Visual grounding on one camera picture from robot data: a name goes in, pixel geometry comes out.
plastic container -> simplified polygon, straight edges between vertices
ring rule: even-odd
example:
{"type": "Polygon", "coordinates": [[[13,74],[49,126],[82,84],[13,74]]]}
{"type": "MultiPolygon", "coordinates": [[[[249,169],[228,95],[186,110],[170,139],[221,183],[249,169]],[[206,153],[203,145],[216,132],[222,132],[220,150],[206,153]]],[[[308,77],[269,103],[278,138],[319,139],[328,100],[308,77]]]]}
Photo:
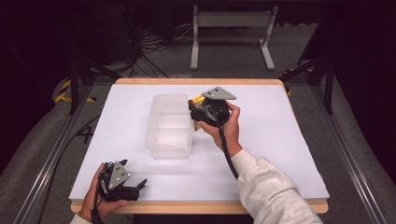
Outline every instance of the plastic container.
{"type": "Polygon", "coordinates": [[[153,97],[146,145],[156,159],[188,158],[191,152],[191,116],[186,94],[153,97]]]}

metal frame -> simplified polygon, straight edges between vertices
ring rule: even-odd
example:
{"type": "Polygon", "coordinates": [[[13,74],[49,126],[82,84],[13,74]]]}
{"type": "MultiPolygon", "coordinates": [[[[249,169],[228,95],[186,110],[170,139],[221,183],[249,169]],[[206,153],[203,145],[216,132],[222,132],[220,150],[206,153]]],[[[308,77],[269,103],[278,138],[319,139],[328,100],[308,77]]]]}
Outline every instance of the metal frame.
{"type": "Polygon", "coordinates": [[[191,70],[198,69],[199,56],[199,38],[198,27],[221,27],[221,26],[239,26],[239,27],[265,27],[265,37],[259,39],[262,56],[268,70],[274,70],[275,66],[268,50],[268,41],[275,23],[277,7],[271,11],[258,12],[208,12],[198,11],[198,6],[194,6],[193,12],[193,43],[191,53],[191,70]]]}

white sleeve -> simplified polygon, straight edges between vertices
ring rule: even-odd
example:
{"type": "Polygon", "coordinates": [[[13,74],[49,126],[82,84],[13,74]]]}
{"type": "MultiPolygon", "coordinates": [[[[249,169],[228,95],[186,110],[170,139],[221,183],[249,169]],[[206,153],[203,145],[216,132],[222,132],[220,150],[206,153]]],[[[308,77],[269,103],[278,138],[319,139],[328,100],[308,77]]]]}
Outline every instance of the white sleeve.
{"type": "Polygon", "coordinates": [[[254,223],[322,223],[297,186],[265,158],[243,148],[232,157],[239,197],[254,223]]]}
{"type": "Polygon", "coordinates": [[[91,222],[85,220],[76,213],[70,224],[91,224],[91,222]]]}

hand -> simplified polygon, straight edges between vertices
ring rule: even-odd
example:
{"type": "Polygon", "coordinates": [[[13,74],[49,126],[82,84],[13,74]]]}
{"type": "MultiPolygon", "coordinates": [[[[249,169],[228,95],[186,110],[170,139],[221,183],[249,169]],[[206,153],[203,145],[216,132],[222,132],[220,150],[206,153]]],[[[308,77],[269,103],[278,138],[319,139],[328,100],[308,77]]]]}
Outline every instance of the hand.
{"type": "MultiPolygon", "coordinates": [[[[224,124],[223,131],[224,131],[225,139],[227,141],[228,152],[230,153],[230,157],[232,157],[242,149],[241,145],[239,144],[239,124],[238,124],[240,108],[236,105],[231,104],[228,101],[227,101],[227,105],[228,107],[230,107],[231,116],[228,119],[228,121],[224,124]]],[[[208,125],[204,121],[199,121],[198,124],[202,127],[202,129],[206,133],[210,134],[213,137],[216,146],[218,146],[222,150],[219,128],[208,125]]]]}
{"type": "MultiPolygon", "coordinates": [[[[89,221],[92,220],[91,210],[93,209],[93,201],[95,199],[96,186],[99,181],[98,176],[104,170],[104,168],[105,168],[105,164],[102,163],[99,166],[98,170],[96,171],[96,174],[93,177],[93,180],[91,182],[90,189],[88,190],[87,194],[85,195],[84,202],[82,203],[80,215],[83,218],[88,219],[89,221]]],[[[102,197],[100,195],[98,195],[98,204],[99,204],[98,212],[99,212],[100,218],[104,218],[104,217],[108,216],[110,213],[114,212],[118,208],[125,206],[128,203],[126,200],[119,200],[119,201],[110,202],[110,203],[108,203],[106,201],[102,201],[102,202],[101,201],[102,201],[102,197]]]]}

white tabletop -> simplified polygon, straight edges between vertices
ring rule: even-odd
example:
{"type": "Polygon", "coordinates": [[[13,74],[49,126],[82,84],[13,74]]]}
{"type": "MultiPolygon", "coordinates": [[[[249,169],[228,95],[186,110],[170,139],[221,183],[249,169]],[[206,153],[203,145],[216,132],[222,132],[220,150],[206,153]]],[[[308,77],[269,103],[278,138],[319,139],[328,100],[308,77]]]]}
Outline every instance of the white tabletop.
{"type": "MultiPolygon", "coordinates": [[[[237,99],[232,103],[241,107],[241,144],[285,172],[303,198],[329,198],[282,86],[220,86],[234,94],[237,99]]],[[[214,87],[113,85],[69,198],[84,198],[100,162],[126,159],[125,168],[132,177],[125,186],[148,180],[139,201],[238,201],[235,179],[224,154],[207,133],[200,130],[192,134],[187,159],[153,159],[145,145],[154,95],[186,93],[190,99],[214,87]]]]}

